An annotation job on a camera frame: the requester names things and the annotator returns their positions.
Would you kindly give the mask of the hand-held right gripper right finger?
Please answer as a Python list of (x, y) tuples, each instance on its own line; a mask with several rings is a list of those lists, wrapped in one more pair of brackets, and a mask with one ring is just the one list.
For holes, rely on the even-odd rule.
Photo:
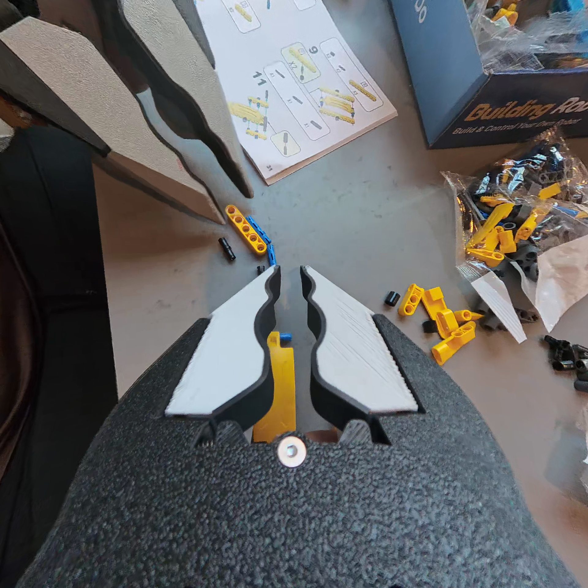
[(343, 431), (352, 420), (383, 433), (379, 418), (417, 413), (419, 404), (375, 314), (317, 270), (300, 267), (311, 353), (311, 401), (316, 412)]

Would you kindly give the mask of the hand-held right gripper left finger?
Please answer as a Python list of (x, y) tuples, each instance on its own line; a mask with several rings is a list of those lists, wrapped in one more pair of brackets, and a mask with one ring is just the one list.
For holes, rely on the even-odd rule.
[(274, 397), (268, 336), (276, 326), (281, 268), (271, 266), (215, 309), (165, 415), (233, 420), (250, 429)]

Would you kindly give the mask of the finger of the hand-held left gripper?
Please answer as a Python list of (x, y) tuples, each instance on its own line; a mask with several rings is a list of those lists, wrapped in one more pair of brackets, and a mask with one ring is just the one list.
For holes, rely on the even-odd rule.
[(222, 171), (254, 197), (243, 150), (217, 72), (177, 9), (177, 1), (92, 1), (104, 54), (139, 101), (148, 123), (214, 195)]
[(1, 32), (1, 89), (89, 143), (113, 173), (226, 223), (207, 188), (156, 136), (139, 101), (82, 35), (32, 17), (8, 27)]

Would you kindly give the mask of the yellow curved panel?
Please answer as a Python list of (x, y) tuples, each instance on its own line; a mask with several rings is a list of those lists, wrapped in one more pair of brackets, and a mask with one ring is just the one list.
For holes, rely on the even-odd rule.
[(273, 331), (268, 336), (268, 348), (273, 374), (274, 393), (269, 412), (252, 430), (254, 443), (272, 443), (276, 437), (296, 430), (295, 357), (290, 334)]

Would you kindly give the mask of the grey desk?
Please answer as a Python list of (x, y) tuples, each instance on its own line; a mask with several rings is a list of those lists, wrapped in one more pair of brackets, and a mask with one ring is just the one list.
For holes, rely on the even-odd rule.
[[(293, 334), (297, 425), (327, 424), (308, 391), (314, 337), (307, 328), (299, 267), (315, 270), (371, 310), (385, 314), (429, 355), (426, 314), (401, 319), (383, 305), (409, 284), (441, 287), (453, 309), (476, 297), (455, 268), (451, 191), (441, 171), (472, 175), (509, 145), (433, 150), (423, 136), (393, 11), (385, 1), (325, 1), (337, 28), (398, 111), (392, 121), (266, 186), (246, 162), (254, 187), (247, 200), (223, 178), (217, 201), (251, 214), (275, 243), (282, 267), (277, 328)], [(196, 319), (242, 288), (261, 264), (231, 227), (189, 217), (94, 167), (118, 395)], [(236, 260), (229, 262), (224, 237)], [(586, 395), (570, 373), (555, 372), (541, 344), (543, 324), (525, 326), (526, 342), (481, 332), (445, 370), (491, 428), (533, 518), (587, 587), (587, 504), (546, 478), (556, 421), (581, 420)]]

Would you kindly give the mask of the short yellow two-hole beam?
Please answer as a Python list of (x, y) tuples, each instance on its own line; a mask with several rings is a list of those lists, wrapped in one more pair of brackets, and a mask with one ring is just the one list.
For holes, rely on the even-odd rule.
[(401, 317), (414, 315), (418, 305), (422, 301), (423, 295), (424, 289), (412, 283), (398, 305), (398, 315)]

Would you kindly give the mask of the yellow angled brick assembly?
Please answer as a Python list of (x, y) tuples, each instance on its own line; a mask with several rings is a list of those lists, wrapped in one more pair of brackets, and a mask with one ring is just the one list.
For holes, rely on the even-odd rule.
[(481, 315), (474, 311), (452, 311), (445, 304), (440, 288), (425, 290), (422, 298), (429, 319), (436, 320), (441, 342), (431, 349), (436, 363), (444, 365), (457, 351), (476, 336), (476, 321)]

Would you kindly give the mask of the instruction booklet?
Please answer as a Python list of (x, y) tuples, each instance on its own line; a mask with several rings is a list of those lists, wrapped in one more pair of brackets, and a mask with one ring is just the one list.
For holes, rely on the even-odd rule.
[(322, 1), (195, 1), (240, 144), (267, 185), (397, 117)]

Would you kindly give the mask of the grey brick connector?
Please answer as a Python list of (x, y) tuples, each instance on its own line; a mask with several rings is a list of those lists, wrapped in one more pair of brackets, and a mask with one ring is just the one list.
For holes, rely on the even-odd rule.
[[(533, 309), (526, 310), (515, 307), (514, 310), (522, 324), (536, 323), (540, 318)], [(489, 332), (495, 332), (497, 330), (504, 332), (507, 331), (507, 327), (504, 326), (496, 314), (490, 309), (489, 305), (481, 297), (478, 297), (474, 304), (474, 312), (481, 315), (477, 322), (484, 330)]]

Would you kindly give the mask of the yellow five-hole beam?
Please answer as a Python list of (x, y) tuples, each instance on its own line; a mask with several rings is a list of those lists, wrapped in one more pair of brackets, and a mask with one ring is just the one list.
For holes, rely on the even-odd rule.
[(267, 254), (267, 244), (258, 231), (247, 221), (241, 211), (232, 204), (225, 207), (225, 212), (231, 226), (246, 243), (247, 248), (257, 256)]

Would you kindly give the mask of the person's dark trousers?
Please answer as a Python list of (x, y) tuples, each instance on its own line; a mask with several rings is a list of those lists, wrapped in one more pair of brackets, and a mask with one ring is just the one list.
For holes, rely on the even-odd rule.
[(1, 151), (2, 226), (31, 273), (43, 328), (33, 415), (1, 478), (1, 587), (13, 587), (117, 402), (89, 146), (56, 128), (16, 130)]

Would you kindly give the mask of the clear bag of yellow parts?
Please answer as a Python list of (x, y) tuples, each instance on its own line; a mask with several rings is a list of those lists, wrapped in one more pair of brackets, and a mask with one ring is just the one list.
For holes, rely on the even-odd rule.
[(476, 175), (443, 171), (454, 197), (456, 268), (524, 342), (504, 277), (514, 280), (550, 333), (587, 297), (587, 166), (558, 126)]

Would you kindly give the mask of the person's brown shirt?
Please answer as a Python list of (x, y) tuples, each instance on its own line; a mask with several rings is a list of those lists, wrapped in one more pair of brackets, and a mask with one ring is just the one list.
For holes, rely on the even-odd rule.
[(42, 350), (35, 284), (1, 227), (1, 478), (33, 415)]

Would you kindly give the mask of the blue cardboard kit box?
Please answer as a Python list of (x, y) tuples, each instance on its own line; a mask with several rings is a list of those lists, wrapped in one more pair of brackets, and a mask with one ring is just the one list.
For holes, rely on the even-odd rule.
[(432, 149), (587, 137), (587, 70), (486, 73), (464, 1), (390, 1)]

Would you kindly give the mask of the plastic bags of brick parts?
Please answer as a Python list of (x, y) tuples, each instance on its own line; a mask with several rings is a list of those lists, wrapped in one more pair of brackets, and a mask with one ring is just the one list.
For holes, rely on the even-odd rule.
[(486, 73), (587, 69), (587, 1), (464, 1)]

